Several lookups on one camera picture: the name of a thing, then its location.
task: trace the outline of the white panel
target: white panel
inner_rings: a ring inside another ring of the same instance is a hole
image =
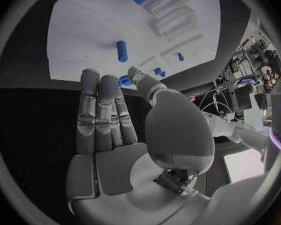
[[[168,40],[155,28],[157,17],[132,0],[58,0],[47,40],[51,79],[79,81],[85,68],[96,69],[102,76],[121,77],[130,66],[153,76],[154,69],[161,68],[169,77],[214,59],[220,34],[219,0],[188,0],[185,5],[195,11],[198,29]],[[176,66],[178,57],[165,61],[161,56],[199,34],[203,35],[202,41],[191,48],[202,47],[204,51],[192,57],[183,50],[183,65]],[[124,63],[118,61],[116,48],[116,42],[121,40],[127,44],[128,61]]]
[[[264,174],[261,154],[253,149],[226,155],[224,160],[231,183]]]

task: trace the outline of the purple light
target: purple light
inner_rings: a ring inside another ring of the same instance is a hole
[[[281,150],[281,143],[278,141],[278,139],[275,137],[273,130],[270,130],[269,137],[272,140],[272,142],[276,145],[277,148]]]

